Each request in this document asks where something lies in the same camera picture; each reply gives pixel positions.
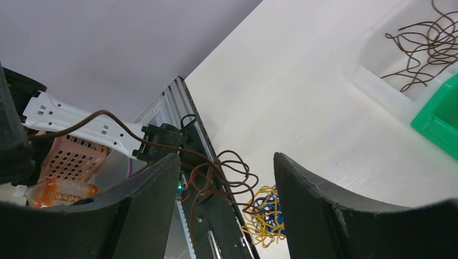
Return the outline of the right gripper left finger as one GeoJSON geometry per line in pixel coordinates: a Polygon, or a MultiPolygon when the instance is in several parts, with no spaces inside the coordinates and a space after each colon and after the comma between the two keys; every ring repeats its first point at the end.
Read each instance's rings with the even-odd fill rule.
{"type": "Polygon", "coordinates": [[[65,206],[1,203],[1,258],[163,258],[180,157],[65,206]]]}

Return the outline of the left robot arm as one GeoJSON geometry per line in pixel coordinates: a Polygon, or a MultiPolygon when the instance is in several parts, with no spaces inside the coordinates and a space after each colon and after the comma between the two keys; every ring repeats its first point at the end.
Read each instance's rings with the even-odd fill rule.
{"type": "Polygon", "coordinates": [[[106,110],[84,111],[54,98],[38,81],[1,67],[1,183],[33,173],[32,142],[65,135],[145,162],[179,152],[183,142],[172,125],[124,123],[106,110]]]}

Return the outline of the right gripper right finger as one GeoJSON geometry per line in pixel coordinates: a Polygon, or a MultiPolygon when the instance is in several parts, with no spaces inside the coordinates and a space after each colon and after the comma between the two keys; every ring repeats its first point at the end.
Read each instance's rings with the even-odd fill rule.
{"type": "Polygon", "coordinates": [[[283,153],[273,162],[291,258],[457,258],[457,199],[393,205],[338,186],[283,153]]]}

